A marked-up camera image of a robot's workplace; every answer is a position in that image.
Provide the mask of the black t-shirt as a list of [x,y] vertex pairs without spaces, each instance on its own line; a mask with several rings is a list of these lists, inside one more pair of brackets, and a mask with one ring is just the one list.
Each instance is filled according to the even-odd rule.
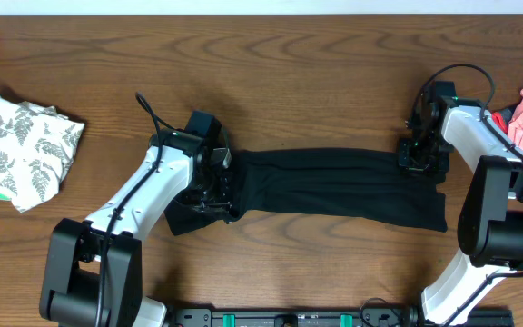
[[164,211],[175,235],[251,210],[366,218],[445,232],[445,177],[404,173],[395,153],[348,148],[239,151],[219,202],[182,197]]

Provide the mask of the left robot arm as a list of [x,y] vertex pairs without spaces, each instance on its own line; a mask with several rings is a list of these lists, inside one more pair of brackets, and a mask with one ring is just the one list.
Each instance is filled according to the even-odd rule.
[[161,131],[123,187],[83,221],[51,234],[40,315],[61,326],[164,326],[167,307],[143,294],[143,241],[200,176],[231,162],[218,134]]

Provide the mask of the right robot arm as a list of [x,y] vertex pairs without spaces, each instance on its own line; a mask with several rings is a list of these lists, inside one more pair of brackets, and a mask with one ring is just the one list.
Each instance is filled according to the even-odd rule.
[[507,309],[479,302],[506,279],[523,278],[523,150],[480,100],[422,92],[399,143],[402,172],[439,178],[456,151],[473,174],[459,214],[459,249],[407,310],[404,326],[511,326]]

